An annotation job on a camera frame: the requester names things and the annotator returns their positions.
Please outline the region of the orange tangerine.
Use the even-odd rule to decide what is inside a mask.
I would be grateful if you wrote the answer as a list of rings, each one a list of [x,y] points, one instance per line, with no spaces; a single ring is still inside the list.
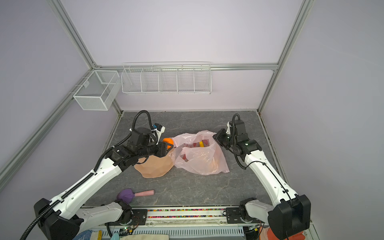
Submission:
[[[173,141],[172,138],[164,138],[164,139],[163,139],[163,142],[166,142],[166,143],[171,144],[171,145],[174,144],[174,141]]]

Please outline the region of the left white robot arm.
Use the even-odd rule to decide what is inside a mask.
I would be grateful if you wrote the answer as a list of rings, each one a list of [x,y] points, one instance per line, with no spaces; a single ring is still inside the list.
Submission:
[[[96,167],[63,193],[51,200],[41,199],[35,206],[36,218],[21,236],[25,240],[38,226],[49,240],[72,240],[79,233],[106,223],[130,224],[133,218],[127,201],[116,199],[110,204],[82,210],[84,203],[101,187],[141,158],[165,157],[173,148],[169,142],[156,145],[119,146],[109,149]]]

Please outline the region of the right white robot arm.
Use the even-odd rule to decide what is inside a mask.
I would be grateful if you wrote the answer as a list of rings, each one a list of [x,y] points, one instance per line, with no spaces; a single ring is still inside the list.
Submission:
[[[267,191],[271,204],[248,198],[239,205],[240,218],[245,222],[259,220],[267,224],[279,240],[287,240],[310,227],[311,202],[299,195],[273,168],[262,147],[251,140],[245,123],[234,114],[226,129],[213,136],[223,148],[230,151],[243,169],[251,169]]]

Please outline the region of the pink plastic bag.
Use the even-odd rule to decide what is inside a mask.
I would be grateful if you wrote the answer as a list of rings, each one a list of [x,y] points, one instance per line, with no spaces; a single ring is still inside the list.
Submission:
[[[171,153],[174,166],[203,176],[229,173],[221,146],[213,139],[214,134],[205,130],[174,137],[174,151]],[[203,148],[199,146],[200,141],[204,142]]]

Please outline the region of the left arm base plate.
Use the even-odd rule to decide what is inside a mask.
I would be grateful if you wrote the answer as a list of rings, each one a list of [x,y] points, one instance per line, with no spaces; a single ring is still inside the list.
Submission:
[[[119,219],[119,224],[122,226],[140,226],[146,223],[148,210],[133,209],[123,213]]]

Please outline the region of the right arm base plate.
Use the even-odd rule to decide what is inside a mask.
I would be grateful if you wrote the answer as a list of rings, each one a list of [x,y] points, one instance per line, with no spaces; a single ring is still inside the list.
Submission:
[[[241,216],[239,207],[225,208],[223,215],[227,218],[228,224],[246,224],[247,222]]]

